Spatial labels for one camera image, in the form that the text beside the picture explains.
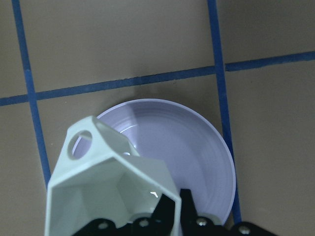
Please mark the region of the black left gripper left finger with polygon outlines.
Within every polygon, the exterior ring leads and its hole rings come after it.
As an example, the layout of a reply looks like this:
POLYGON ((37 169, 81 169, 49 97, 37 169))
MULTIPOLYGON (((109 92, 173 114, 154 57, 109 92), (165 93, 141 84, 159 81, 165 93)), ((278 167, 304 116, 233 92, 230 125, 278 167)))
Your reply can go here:
POLYGON ((174 225, 175 202, 162 194, 150 217, 150 228, 154 236, 169 236, 174 225))

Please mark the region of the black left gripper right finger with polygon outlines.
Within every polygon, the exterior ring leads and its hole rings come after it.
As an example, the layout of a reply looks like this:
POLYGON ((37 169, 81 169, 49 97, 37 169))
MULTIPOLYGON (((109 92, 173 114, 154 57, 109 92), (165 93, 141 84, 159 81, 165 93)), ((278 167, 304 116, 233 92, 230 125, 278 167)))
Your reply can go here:
POLYGON ((181 228, 184 236, 197 235, 197 211, 190 189, 181 189, 180 197, 182 199, 181 206, 181 228))

